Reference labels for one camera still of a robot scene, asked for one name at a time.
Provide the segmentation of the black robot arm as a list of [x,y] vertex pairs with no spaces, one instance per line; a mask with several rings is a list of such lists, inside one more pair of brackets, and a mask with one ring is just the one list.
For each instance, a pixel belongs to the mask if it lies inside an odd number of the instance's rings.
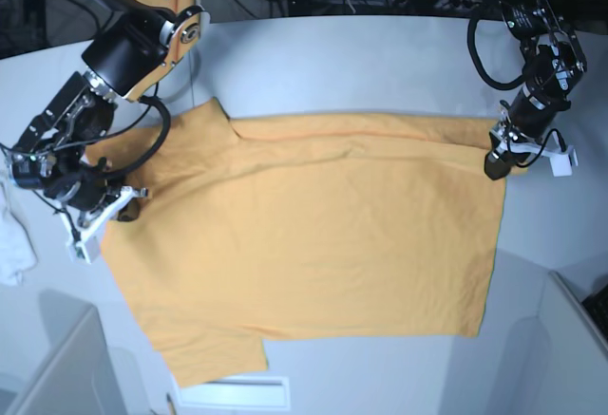
[[[501,12],[519,43],[522,72],[510,82],[493,79],[477,49],[477,27],[488,9]],[[504,179],[512,169],[526,169],[541,157],[549,160],[554,177],[572,175],[578,164],[576,150],[552,122],[570,109],[568,96],[586,72],[587,60],[574,28],[563,19],[554,0],[484,0],[469,19],[466,44],[477,73],[487,85],[517,93],[512,102],[501,103],[502,116],[489,131],[486,176]]]

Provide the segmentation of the black orange robot arm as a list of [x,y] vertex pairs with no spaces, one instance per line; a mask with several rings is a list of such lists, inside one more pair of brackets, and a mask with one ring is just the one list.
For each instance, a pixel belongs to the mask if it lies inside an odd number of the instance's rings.
[[[166,105],[145,92],[181,61],[202,29],[200,0],[96,1],[117,11],[118,21],[83,52],[85,71],[73,73],[17,143],[3,149],[12,182],[60,215],[75,243],[112,217],[135,218],[129,206],[147,192],[126,178],[159,151],[171,125]],[[113,138],[119,99],[156,109],[161,130],[136,160],[111,170],[105,158],[91,163],[84,155]]]

